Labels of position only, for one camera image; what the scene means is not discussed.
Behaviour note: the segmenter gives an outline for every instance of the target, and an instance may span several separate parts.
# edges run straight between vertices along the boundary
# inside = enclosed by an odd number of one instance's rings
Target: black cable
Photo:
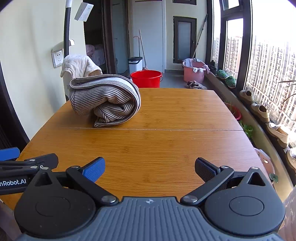
[[[64,57],[69,55],[70,13],[71,13],[71,8],[67,7],[65,11],[65,23],[64,23]]]

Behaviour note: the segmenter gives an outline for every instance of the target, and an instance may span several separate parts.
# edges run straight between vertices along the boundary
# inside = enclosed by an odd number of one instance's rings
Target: mop
[[[203,26],[202,26],[202,31],[200,32],[200,37],[201,37],[201,35],[202,35],[203,29],[204,29],[204,27],[205,27],[205,23],[206,23],[206,21],[207,21],[207,15],[205,16],[205,21],[204,21],[204,24],[203,24]],[[197,47],[198,47],[198,43],[199,43],[199,41],[200,41],[200,37],[198,38],[198,41],[197,41],[197,44],[196,44],[196,48],[195,48],[195,50],[194,50],[194,53],[193,53],[193,55],[192,55],[192,58],[194,58],[194,55],[195,55],[195,53],[196,53],[196,50],[197,50]]]
[[[143,42],[142,42],[142,36],[141,36],[141,31],[139,29],[139,34],[140,34],[140,39],[141,39],[141,45],[142,45],[142,51],[143,51],[143,57],[144,57],[144,62],[145,62],[145,67],[143,70],[148,70],[147,65],[146,65],[146,59],[145,59],[145,54],[144,54],[144,47],[143,47]]]

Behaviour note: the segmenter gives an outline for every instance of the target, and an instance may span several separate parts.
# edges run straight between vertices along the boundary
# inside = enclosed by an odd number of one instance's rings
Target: sky
[[[237,6],[238,0],[229,0]],[[220,35],[220,4],[214,3],[214,37]],[[252,0],[253,35],[274,45],[296,48],[296,8],[288,0]],[[242,36],[243,19],[228,21],[228,36]]]

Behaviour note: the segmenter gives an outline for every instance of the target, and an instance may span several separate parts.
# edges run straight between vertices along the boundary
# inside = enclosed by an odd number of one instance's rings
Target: table surface
[[[214,91],[143,88],[141,108],[129,121],[94,129],[91,115],[78,116],[68,101],[38,131],[19,160],[56,153],[65,171],[98,156],[106,161],[98,185],[123,196],[176,196],[204,182],[197,157],[236,171],[263,164],[239,123]],[[0,198],[14,209],[21,194]]]

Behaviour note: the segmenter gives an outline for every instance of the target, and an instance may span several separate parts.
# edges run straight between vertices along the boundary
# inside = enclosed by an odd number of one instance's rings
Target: folded striped blanket
[[[69,99],[73,110],[78,115],[93,111],[97,116],[95,128],[126,122],[141,106],[139,88],[120,75],[74,78],[70,87]]]

